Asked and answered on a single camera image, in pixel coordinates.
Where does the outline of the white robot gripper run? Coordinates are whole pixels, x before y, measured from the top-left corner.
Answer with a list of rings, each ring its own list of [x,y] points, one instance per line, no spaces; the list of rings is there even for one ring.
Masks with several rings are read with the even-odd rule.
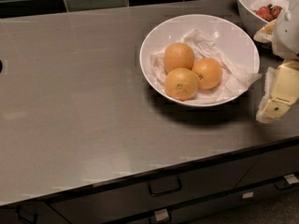
[[[281,119],[299,99],[299,0],[291,0],[278,18],[268,22],[253,39],[271,43],[274,53],[284,60],[278,68],[269,67],[265,75],[264,96],[256,119],[271,123]]]

